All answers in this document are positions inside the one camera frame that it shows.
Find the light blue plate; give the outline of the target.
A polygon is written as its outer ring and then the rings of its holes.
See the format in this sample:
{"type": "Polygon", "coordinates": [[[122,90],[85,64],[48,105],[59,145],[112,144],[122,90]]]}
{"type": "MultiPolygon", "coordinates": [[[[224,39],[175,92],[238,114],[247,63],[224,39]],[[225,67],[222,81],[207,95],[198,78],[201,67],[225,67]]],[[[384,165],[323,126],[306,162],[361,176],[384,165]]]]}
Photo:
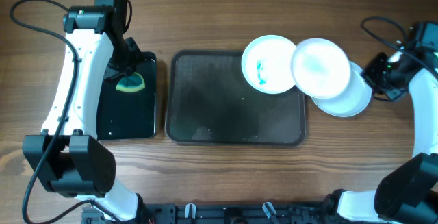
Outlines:
{"type": "Polygon", "coordinates": [[[339,96],[330,99],[311,98],[327,114],[342,118],[355,116],[364,111],[371,100],[372,89],[361,76],[362,68],[354,62],[350,62],[350,67],[349,84],[339,96]]]}

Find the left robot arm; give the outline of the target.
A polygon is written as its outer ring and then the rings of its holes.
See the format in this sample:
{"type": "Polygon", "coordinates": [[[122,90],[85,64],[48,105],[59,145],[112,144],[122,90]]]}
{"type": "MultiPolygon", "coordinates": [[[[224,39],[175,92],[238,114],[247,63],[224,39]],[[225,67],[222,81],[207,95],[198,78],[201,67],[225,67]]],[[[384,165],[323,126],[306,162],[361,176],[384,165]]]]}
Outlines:
{"type": "Polygon", "coordinates": [[[60,40],[66,52],[55,99],[40,133],[23,141],[34,171],[27,189],[40,182],[47,192],[92,206],[108,222],[149,223],[141,196],[116,178],[115,158],[98,140],[97,114],[103,83],[127,94],[144,90],[136,67],[155,54],[125,38],[130,0],[95,0],[65,12],[60,40]]]}

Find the green yellow sponge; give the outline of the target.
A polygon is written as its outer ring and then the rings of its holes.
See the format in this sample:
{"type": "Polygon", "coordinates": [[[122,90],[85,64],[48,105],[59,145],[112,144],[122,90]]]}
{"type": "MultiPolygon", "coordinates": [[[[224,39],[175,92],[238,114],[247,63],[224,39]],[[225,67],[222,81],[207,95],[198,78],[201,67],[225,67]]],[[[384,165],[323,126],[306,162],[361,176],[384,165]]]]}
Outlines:
{"type": "Polygon", "coordinates": [[[132,75],[123,77],[116,85],[116,90],[126,93],[139,92],[145,89],[145,81],[141,74],[134,72],[132,75]]]}

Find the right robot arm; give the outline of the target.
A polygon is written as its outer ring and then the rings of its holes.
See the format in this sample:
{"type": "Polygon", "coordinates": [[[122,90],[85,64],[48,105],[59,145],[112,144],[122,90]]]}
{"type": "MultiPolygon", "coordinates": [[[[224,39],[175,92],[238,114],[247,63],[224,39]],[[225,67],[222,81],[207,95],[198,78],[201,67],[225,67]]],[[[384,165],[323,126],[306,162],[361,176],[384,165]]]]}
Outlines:
{"type": "Polygon", "coordinates": [[[319,206],[321,223],[437,224],[437,22],[418,21],[391,43],[361,29],[395,52],[376,55],[361,76],[374,99],[395,102],[405,95],[413,105],[411,158],[385,176],[375,190],[339,189],[319,206]]]}

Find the white plate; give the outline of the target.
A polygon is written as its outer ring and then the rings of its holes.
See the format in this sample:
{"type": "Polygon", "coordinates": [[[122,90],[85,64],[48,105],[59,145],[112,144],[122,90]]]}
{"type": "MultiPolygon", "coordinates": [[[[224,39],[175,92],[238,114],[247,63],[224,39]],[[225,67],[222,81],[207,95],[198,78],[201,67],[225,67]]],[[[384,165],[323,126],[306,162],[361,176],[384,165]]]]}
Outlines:
{"type": "Polygon", "coordinates": [[[246,81],[270,95],[290,90],[295,86],[291,63],[295,49],[292,41],[278,35],[254,39],[242,54],[241,68],[246,81]]]}
{"type": "Polygon", "coordinates": [[[347,87],[351,68],[347,55],[334,42],[306,39],[296,45],[291,59],[296,86],[310,97],[330,99],[347,87]]]}

